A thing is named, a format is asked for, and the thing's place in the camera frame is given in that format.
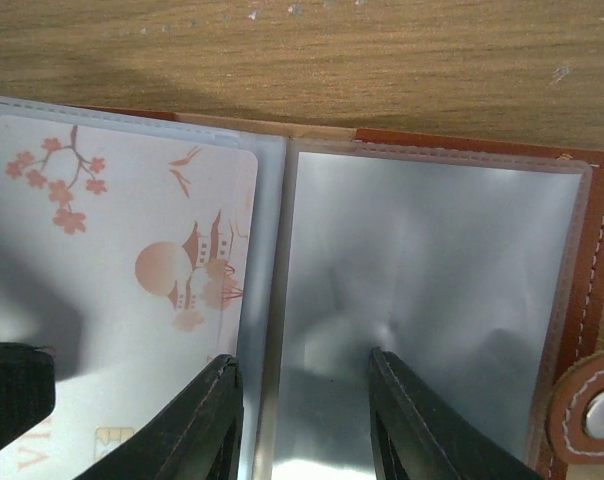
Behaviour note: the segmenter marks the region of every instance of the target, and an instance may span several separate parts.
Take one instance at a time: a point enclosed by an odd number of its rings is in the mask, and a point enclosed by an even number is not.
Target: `wood surface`
[[[604,0],[0,0],[0,94],[604,150]]]

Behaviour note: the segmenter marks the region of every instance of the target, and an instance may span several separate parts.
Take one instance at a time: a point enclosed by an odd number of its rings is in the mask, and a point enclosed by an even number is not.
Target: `leather strap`
[[[604,352],[584,358],[558,381],[551,398],[547,435],[555,454],[572,464],[604,464],[604,439],[589,436],[584,419],[604,391]]]

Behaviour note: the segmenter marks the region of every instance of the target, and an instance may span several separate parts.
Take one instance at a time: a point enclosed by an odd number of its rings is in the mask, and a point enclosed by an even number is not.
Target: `white speck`
[[[560,82],[569,73],[571,73],[571,67],[569,67],[568,65],[564,65],[564,66],[558,68],[555,72],[553,72],[553,80],[551,80],[550,85],[554,85],[554,84]]]
[[[293,5],[291,5],[289,7],[288,12],[291,15],[295,15],[296,17],[299,17],[302,15],[302,5],[300,5],[299,3],[294,3]]]

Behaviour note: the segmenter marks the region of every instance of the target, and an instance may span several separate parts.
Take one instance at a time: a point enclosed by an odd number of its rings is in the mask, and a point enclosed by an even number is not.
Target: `card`
[[[73,478],[235,353],[257,160],[0,116],[0,341],[56,357],[53,414],[0,478]]]

